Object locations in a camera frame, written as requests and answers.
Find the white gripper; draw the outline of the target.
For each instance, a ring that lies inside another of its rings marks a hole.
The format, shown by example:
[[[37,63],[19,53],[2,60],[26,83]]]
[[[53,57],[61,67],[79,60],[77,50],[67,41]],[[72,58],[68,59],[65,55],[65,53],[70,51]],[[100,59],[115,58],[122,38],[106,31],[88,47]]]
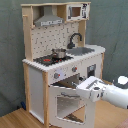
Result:
[[[101,79],[91,76],[76,87],[76,93],[82,98],[96,102],[101,98],[105,86]]]

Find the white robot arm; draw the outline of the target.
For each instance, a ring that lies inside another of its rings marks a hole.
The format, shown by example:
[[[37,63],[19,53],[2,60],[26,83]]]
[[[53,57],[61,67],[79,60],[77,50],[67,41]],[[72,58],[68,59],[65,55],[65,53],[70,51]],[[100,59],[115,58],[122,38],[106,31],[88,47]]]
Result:
[[[106,84],[101,79],[91,76],[76,87],[76,93],[92,102],[99,100],[128,109],[128,89],[121,89],[114,84]]]

